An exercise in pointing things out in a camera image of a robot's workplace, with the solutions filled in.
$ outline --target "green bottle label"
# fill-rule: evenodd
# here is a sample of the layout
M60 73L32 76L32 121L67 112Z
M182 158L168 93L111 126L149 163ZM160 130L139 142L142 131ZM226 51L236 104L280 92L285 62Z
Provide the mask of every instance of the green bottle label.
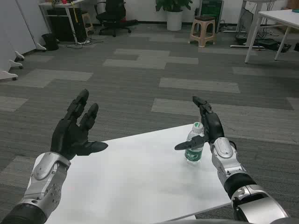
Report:
M196 162L201 159L201 153L202 153L202 150L199 151L199 150L186 149L185 157L187 158L187 160Z

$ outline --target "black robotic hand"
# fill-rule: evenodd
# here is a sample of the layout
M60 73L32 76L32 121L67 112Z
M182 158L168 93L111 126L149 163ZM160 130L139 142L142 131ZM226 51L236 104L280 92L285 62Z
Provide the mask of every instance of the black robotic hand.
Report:
M108 147L104 142L88 141L88 131L93 127L99 110L96 103L84 114L80 126L77 125L77 119L84 111L88 96L88 90L82 90L70 104L66 116L59 121L52 135L51 152L71 160L75 155L89 155Z

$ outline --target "plastic stool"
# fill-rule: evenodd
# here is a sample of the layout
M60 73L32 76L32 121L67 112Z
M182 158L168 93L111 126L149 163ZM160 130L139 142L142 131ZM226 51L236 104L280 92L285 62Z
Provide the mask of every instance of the plastic stool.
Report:
M82 12L82 19L85 27L86 36L88 36L88 31L93 31L93 23L90 20L90 16L88 12ZM86 19L89 21L90 26L86 27Z
M200 24L200 33L194 33L194 27L196 24ZM213 25L213 33L212 36L206 37L206 28L210 24ZM213 41L213 44L215 44L215 18L209 15L196 16L191 28L190 40L198 41L199 47L201 48L204 48L206 46L206 42L208 41Z

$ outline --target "floor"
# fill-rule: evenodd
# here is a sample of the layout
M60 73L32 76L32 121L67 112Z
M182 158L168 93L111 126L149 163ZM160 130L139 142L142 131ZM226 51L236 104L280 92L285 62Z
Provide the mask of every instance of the floor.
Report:
M0 82L0 220L21 199L35 158L50 140L68 104L83 89L100 106L91 140L109 140L198 120L196 95L208 100L239 161L293 217L299 217L299 53L291 34L287 53L232 49L234 34L216 45L188 44L190 26L140 24L98 43L35 52L17 81ZM232 219L230 206L197 218Z

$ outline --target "black office chair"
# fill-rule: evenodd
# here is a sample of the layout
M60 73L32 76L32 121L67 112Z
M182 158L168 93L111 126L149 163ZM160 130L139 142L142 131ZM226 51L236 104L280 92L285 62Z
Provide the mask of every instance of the black office chair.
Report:
M98 14L98 4L105 3L106 12ZM94 9L97 13L96 18L104 24L103 29L100 30L99 35L102 34L102 31L113 29L113 37L116 37L116 29L127 29L128 33L131 33L131 30L127 27L121 25L121 20L126 17L125 2L123 0L107 0L98 2L94 5Z

